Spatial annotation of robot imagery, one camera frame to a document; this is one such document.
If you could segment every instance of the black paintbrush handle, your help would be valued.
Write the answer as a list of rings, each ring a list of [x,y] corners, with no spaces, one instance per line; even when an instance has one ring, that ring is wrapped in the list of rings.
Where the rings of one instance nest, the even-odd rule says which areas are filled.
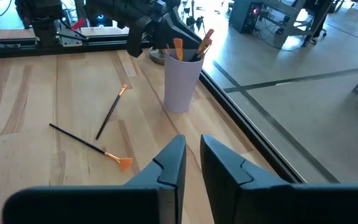
[[[116,105],[117,105],[118,100],[120,99],[120,97],[121,97],[121,96],[118,95],[117,98],[116,98],[116,100],[115,100],[114,103],[112,104],[109,113],[107,114],[106,118],[104,119],[103,124],[102,124],[102,126],[100,127],[98,134],[96,135],[96,140],[98,140],[99,137],[100,137],[100,135],[102,134],[103,129],[104,129],[105,125],[107,124],[107,122],[109,121],[110,116],[112,115],[112,112],[114,111],[114,109],[115,109],[115,107],[116,107]]]
[[[68,133],[67,131],[65,131],[65,130],[63,130],[63,129],[61,129],[61,128],[59,128],[58,126],[55,126],[55,125],[53,125],[53,124],[49,124],[49,126],[51,126],[51,127],[55,128],[56,130],[58,130],[58,131],[60,131],[60,132],[62,132],[62,133],[64,133],[64,134],[68,135],[69,137],[71,137],[71,138],[73,138],[73,139],[75,139],[75,140],[77,140],[77,141],[79,141],[79,142],[85,144],[86,146],[88,146],[88,147],[90,147],[90,148],[92,148],[92,149],[94,149],[94,150],[96,150],[96,151],[98,151],[98,152],[104,154],[104,151],[101,150],[100,148],[98,148],[98,147],[92,145],[91,143],[86,142],[85,140],[80,139],[79,137],[77,137],[77,136],[75,136],[75,135],[73,135],[73,134]]]

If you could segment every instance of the concrete floor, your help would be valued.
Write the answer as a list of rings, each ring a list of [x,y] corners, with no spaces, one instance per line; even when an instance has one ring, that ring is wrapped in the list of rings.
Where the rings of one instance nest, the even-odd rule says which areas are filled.
[[[308,182],[358,183],[358,6],[349,7],[328,16],[317,45],[288,38],[294,51],[210,18],[204,69]]]

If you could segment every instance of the wood grain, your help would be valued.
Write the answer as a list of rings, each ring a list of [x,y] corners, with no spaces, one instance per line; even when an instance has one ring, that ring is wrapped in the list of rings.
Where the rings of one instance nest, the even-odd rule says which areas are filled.
[[[17,32],[4,36],[28,35]],[[164,110],[163,66],[144,52],[139,58],[117,51],[0,59],[0,214],[8,196],[26,187],[124,184],[177,134],[186,136],[187,146],[183,223],[213,223],[201,174],[201,134],[272,170],[202,84],[189,111]],[[123,84],[131,88],[95,141]],[[115,162],[48,123],[132,157],[132,169],[122,173]]]

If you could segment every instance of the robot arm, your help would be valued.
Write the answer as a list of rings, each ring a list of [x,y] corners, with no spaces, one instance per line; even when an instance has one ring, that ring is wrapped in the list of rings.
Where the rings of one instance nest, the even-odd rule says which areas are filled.
[[[154,48],[173,48],[173,38],[183,39],[184,49],[197,49],[201,39],[184,24],[177,6],[180,0],[88,0],[86,15],[100,14],[118,22],[118,27],[129,27],[127,51],[138,57],[144,38],[154,42]]]

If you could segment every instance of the wooden table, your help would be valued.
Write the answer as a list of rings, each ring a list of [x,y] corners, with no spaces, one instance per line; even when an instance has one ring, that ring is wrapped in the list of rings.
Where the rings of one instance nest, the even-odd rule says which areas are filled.
[[[25,37],[2,30],[0,37]],[[163,108],[163,67],[126,51],[0,59],[0,215],[14,192],[36,185],[121,185],[177,134],[187,142],[183,223],[213,223],[200,171],[200,135],[211,134],[272,170],[246,136],[198,84],[189,111]],[[99,141],[94,137],[122,84],[128,84]],[[109,158],[56,132],[49,123],[132,157],[122,173]]]

